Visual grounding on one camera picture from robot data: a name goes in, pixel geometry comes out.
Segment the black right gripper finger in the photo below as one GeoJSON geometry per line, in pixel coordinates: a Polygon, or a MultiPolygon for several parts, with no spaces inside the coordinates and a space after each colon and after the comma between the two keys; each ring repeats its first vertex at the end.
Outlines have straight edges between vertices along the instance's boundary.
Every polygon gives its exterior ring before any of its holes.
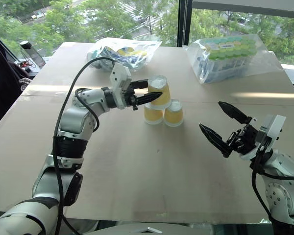
{"type": "Polygon", "coordinates": [[[199,127],[207,140],[222,153],[224,158],[228,158],[232,152],[232,148],[222,140],[222,137],[214,130],[201,123],[199,127]]]}
{"type": "Polygon", "coordinates": [[[252,117],[245,115],[232,104],[223,101],[219,101],[218,104],[224,113],[226,113],[230,118],[235,119],[240,124],[249,124],[251,122],[252,117]]]}

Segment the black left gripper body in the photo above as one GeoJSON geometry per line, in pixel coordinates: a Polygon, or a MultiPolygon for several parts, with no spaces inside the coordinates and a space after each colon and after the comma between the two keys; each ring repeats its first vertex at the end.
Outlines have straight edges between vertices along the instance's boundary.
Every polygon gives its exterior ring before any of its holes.
{"type": "Polygon", "coordinates": [[[135,89],[137,88],[137,82],[131,82],[127,90],[124,92],[124,100],[126,107],[132,107],[133,110],[138,110],[137,97],[135,95],[135,89]]]}

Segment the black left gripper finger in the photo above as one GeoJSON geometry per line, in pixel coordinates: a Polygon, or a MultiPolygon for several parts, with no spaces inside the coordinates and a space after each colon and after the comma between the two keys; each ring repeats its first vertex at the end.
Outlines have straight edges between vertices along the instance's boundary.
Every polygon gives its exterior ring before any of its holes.
{"type": "Polygon", "coordinates": [[[143,96],[136,98],[136,104],[143,105],[146,103],[150,103],[156,100],[157,98],[159,98],[161,95],[162,95],[162,92],[150,92],[150,93],[144,94],[143,96]]]}
{"type": "Polygon", "coordinates": [[[145,89],[147,87],[148,87],[148,80],[147,79],[133,81],[133,89],[145,89]]]}

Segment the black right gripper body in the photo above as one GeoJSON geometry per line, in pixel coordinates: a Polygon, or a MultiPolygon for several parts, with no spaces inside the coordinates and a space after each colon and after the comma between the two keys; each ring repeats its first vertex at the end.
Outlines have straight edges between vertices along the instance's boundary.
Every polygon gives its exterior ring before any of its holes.
{"type": "Polygon", "coordinates": [[[226,141],[226,144],[230,149],[226,154],[226,157],[228,158],[232,151],[245,155],[253,150],[256,147],[255,138],[257,133],[258,131],[250,124],[233,132],[226,141]]]}

